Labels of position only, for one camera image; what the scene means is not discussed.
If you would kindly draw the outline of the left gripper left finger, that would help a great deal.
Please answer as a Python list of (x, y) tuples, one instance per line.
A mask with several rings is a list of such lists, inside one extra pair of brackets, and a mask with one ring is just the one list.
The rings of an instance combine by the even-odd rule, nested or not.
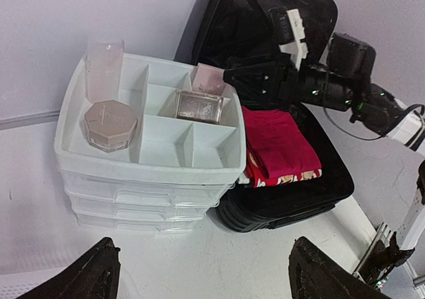
[(20, 298), (110, 298), (118, 297), (120, 248), (104, 237), (70, 266)]

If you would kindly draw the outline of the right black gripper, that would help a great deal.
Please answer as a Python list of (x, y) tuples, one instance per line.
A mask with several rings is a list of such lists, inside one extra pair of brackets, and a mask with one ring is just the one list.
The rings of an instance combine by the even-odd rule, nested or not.
[(288, 58), (231, 68), (223, 74), (249, 108), (289, 108), (302, 78), (303, 72)]

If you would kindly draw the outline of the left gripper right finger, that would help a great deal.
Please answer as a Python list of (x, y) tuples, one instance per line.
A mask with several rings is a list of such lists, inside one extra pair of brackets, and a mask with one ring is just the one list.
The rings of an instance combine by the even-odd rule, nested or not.
[(387, 296), (349, 274), (306, 237), (296, 239), (289, 255), (292, 298), (380, 299)]

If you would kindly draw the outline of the small pink square box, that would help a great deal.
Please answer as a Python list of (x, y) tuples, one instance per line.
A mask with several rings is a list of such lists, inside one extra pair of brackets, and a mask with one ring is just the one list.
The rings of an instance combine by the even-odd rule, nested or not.
[(194, 92), (221, 96), (226, 88), (223, 74), (224, 70), (221, 68), (198, 63), (192, 83), (192, 90)]

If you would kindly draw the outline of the black ribbed hard-shell suitcase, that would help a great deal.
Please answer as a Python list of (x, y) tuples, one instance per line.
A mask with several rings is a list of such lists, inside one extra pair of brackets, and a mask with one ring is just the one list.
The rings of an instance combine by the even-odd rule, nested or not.
[(220, 69), (237, 92), (247, 183), (221, 198), (228, 229), (276, 229), (328, 212), (354, 184), (307, 109), (334, 82), (319, 60), (335, 28), (333, 0), (209, 0), (191, 61)]

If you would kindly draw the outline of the square bronze compact case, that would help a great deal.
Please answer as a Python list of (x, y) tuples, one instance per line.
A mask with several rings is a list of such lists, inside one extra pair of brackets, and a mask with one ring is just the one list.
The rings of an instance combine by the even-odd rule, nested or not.
[(175, 117), (208, 124), (219, 124), (224, 98), (212, 94), (176, 91)]

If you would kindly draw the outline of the octagonal beige powder jar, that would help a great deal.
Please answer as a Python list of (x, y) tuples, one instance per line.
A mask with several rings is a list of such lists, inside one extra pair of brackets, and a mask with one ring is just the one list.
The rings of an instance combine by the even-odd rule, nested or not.
[(127, 104), (117, 100), (96, 102), (84, 115), (84, 134), (88, 143), (99, 150), (123, 150), (130, 145), (137, 123)]

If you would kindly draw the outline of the translucent pink cylindrical container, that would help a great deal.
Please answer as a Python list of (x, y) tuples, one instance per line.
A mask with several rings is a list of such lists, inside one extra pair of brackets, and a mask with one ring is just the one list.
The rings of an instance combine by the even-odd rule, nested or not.
[(116, 100), (124, 61), (123, 39), (89, 40), (84, 55), (86, 97), (91, 103)]

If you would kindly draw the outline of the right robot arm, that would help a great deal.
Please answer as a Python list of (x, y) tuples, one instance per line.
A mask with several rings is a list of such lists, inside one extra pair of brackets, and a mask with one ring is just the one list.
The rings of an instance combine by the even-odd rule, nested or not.
[[(424, 155), (424, 105), (405, 106), (371, 82), (375, 49), (349, 35), (335, 33), (327, 43), (325, 64), (296, 68), (286, 60), (238, 65), (225, 70), (223, 80), (263, 108), (303, 102), (345, 112), (377, 139), (390, 138)], [(354, 275), (379, 286), (413, 254), (424, 232), (424, 166), (418, 169), (416, 193), (401, 226), (391, 231), (383, 223), (355, 269)]]

